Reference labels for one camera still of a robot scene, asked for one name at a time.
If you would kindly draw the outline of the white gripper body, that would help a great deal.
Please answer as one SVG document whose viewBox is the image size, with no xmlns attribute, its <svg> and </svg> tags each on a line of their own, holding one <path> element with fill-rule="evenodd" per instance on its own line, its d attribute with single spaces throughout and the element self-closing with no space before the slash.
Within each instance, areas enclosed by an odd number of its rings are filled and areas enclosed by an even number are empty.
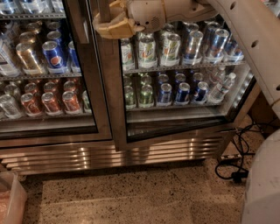
<svg viewBox="0 0 280 224">
<path fill-rule="evenodd" d="M 128 0 L 129 18 L 145 33 L 160 31 L 166 22 L 165 0 Z"/>
</svg>

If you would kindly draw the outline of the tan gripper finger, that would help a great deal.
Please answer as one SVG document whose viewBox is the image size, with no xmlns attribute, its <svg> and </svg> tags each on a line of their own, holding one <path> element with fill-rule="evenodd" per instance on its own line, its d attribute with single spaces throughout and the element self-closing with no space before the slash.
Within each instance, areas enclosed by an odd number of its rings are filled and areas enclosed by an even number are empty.
<svg viewBox="0 0 280 224">
<path fill-rule="evenodd" d="M 128 39 L 133 37 L 137 32 L 142 32 L 145 27 L 139 25 L 132 18 L 123 18 L 121 21 L 112 20 L 102 23 L 95 18 L 93 21 L 94 29 L 105 39 Z"/>
<path fill-rule="evenodd" d="M 122 21 L 127 16 L 126 0 L 99 0 L 101 21 Z"/>
</svg>

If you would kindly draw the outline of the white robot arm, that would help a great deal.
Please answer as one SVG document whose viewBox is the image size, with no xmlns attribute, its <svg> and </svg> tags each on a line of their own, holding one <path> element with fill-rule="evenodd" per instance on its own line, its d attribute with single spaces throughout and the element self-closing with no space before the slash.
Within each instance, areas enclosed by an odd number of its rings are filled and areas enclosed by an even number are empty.
<svg viewBox="0 0 280 224">
<path fill-rule="evenodd" d="M 269 105 L 280 108 L 280 20 L 261 0 L 97 0 L 93 26 L 105 39 L 155 32 L 173 21 L 221 15 Z"/>
</svg>

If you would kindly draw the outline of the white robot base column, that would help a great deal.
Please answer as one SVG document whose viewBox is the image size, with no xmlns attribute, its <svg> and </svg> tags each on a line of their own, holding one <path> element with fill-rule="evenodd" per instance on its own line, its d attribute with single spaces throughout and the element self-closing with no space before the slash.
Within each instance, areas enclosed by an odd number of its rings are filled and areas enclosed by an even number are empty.
<svg viewBox="0 0 280 224">
<path fill-rule="evenodd" d="M 280 130 L 265 139 L 254 156 L 241 224 L 280 224 Z"/>
</svg>

